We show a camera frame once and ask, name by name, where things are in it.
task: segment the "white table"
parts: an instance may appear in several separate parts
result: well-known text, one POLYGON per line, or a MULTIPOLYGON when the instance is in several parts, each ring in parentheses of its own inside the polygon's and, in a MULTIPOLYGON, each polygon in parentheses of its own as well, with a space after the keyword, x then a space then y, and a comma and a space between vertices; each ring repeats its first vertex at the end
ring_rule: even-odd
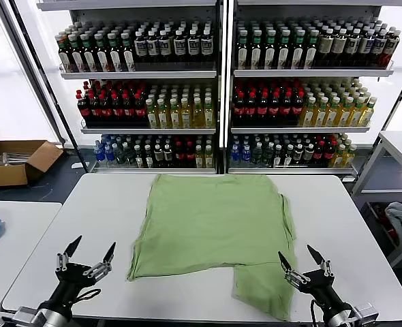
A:
POLYGON ((48 226, 60 203, 0 201, 0 303, 48 226))
MULTIPOLYGON (((232 297, 232 268, 125 281, 154 178, 148 174, 84 175, 5 297, 3 307, 36 307, 46 300, 57 285, 55 254, 82 234, 74 262, 94 264, 113 241, 117 245, 114 270, 97 284, 101 294, 74 305, 76 316, 275 321, 232 297)), ((306 248, 310 244, 332 260, 334 287, 344 301, 353 305, 371 302, 381 321, 402 320, 402 287, 340 180, 335 176, 269 178, 292 204, 299 270, 317 268, 306 248), (326 191, 315 191, 316 185, 326 191)), ((295 293, 293 322, 311 321, 310 300, 309 295, 295 293)))
MULTIPOLYGON (((377 145, 371 158, 366 163, 360 178, 352 190, 353 197, 359 196, 363 192, 363 189, 371 178, 373 165, 384 156, 386 151, 390 153, 390 155, 392 155, 392 157, 402 166, 402 131, 381 131, 380 138, 381 142, 377 145)), ((387 260, 390 262, 392 267, 396 266, 402 260, 402 242, 391 254, 388 255, 387 260)))

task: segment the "floor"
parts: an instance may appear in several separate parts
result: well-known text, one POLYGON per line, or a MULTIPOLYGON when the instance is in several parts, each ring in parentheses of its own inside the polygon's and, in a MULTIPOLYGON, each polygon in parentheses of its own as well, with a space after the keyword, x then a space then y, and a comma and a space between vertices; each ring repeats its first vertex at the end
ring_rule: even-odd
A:
MULTIPOLYGON (((62 156, 62 158, 60 158, 60 160, 58 160, 56 164, 47 172, 47 174, 35 185, 26 187, 0 188, 0 200, 64 203, 71 190, 75 187, 80 177, 84 174, 84 170, 82 168, 71 168, 71 165, 77 162, 79 162, 77 157, 64 154, 64 156, 62 156)), ((368 185, 370 188, 402 188, 402 169, 393 158, 385 157, 381 160, 381 162, 378 163, 375 168, 375 176, 378 176, 382 172, 391 176, 391 184, 385 185, 384 183, 386 181, 381 181, 381 179, 378 178, 372 178, 368 185)), ((365 195, 356 201, 356 205, 360 209, 361 206, 367 201, 402 201, 401 195, 390 196, 389 198, 381 197, 382 196, 375 197, 365 195)), ((395 269, 395 273, 402 284, 402 268, 395 269)), ((95 325, 95 323, 92 323, 89 320, 84 320, 81 324, 84 327, 95 325)), ((117 325, 117 323, 106 323, 106 327, 110 327, 110 325, 117 325)), ((381 324, 381 326, 402 327, 402 322, 384 323, 381 324)))

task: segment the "cardboard box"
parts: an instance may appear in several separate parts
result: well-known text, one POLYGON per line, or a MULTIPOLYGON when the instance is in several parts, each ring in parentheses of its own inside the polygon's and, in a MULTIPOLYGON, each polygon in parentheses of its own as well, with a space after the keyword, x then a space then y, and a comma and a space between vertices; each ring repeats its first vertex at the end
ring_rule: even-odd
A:
POLYGON ((31 154, 24 164, 0 166, 0 186, 14 186, 37 181, 63 150, 47 141, 0 141, 0 155, 3 152, 31 154))

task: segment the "metal shelf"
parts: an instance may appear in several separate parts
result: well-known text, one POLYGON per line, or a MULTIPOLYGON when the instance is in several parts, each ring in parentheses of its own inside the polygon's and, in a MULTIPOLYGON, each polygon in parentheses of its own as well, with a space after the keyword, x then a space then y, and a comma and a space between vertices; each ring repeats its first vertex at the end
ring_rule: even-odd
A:
POLYGON ((397 5, 402 0, 238 0, 239 5, 397 5))
POLYGON ((216 174, 214 168, 94 168, 91 172, 124 174, 216 174))
POLYGON ((65 80, 124 80, 149 78, 214 78, 216 70, 182 70, 178 72, 95 72, 61 73, 65 80))
POLYGON ((235 77, 388 77, 393 74, 391 62, 386 69, 236 69, 235 77))
POLYGON ((215 0, 39 0, 36 6, 43 12, 49 12, 114 8, 206 7, 215 4, 215 0))
POLYGON ((151 134, 151 135, 162 135, 162 134, 170 134, 170 135, 211 135, 216 133, 216 129, 214 128, 88 128, 83 127, 81 129, 83 134, 151 134))
POLYGON ((370 127, 233 127, 232 134, 366 133, 370 127))
POLYGON ((355 175, 353 168, 230 168, 229 174, 355 175))

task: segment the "robotic arm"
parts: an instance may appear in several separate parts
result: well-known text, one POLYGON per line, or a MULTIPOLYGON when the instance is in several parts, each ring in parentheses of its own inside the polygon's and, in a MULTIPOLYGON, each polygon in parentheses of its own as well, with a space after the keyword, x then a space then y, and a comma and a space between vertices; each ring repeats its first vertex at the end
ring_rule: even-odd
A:
POLYGON ((335 276, 331 270, 330 260, 326 261, 310 245, 307 248, 320 267, 318 270, 305 272, 303 274, 292 269, 286 258, 278 252, 281 267, 285 271, 285 279, 290 285, 302 293, 312 295, 315 299, 311 301, 311 317, 313 325, 316 326, 314 303, 324 312, 324 323, 327 327, 368 327, 374 325, 378 312, 371 305, 352 307, 343 302, 333 289, 335 276))
POLYGON ((81 235, 70 243, 65 252, 57 254, 56 276, 59 284, 49 300, 37 309, 20 307, 15 313, 0 312, 0 324, 23 327, 64 327, 72 319, 72 306, 90 300, 101 290, 89 290, 81 295, 83 288, 94 286, 111 270, 111 261, 116 243, 107 251, 103 261, 93 267, 69 262, 80 243, 81 235))

